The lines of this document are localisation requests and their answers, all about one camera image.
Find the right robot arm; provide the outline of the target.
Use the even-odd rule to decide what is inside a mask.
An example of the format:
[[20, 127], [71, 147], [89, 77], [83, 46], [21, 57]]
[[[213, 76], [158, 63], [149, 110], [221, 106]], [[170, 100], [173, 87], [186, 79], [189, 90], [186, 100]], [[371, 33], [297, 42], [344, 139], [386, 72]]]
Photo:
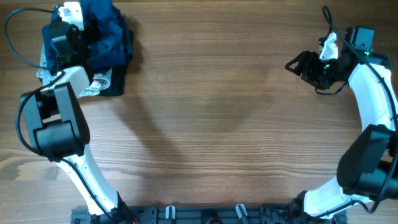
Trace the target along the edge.
[[350, 87], [362, 125], [335, 177], [295, 199], [293, 217], [327, 221], [355, 205], [372, 213], [383, 200], [397, 199], [397, 98], [389, 61], [373, 52], [373, 37], [368, 27], [349, 27], [344, 35], [330, 27], [319, 39], [319, 52], [303, 51], [285, 65], [319, 95], [328, 95], [336, 82]]

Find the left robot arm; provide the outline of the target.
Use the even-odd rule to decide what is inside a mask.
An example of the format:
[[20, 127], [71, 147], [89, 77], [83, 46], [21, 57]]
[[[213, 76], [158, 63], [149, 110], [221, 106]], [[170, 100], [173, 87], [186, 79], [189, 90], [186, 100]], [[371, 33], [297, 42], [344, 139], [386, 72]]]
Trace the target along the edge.
[[28, 150], [56, 163], [88, 206], [88, 223], [136, 223], [135, 214], [105, 179], [90, 149], [90, 129], [78, 96], [93, 81], [84, 29], [61, 19], [49, 25], [58, 64], [50, 83], [21, 96], [16, 128], [25, 121]]

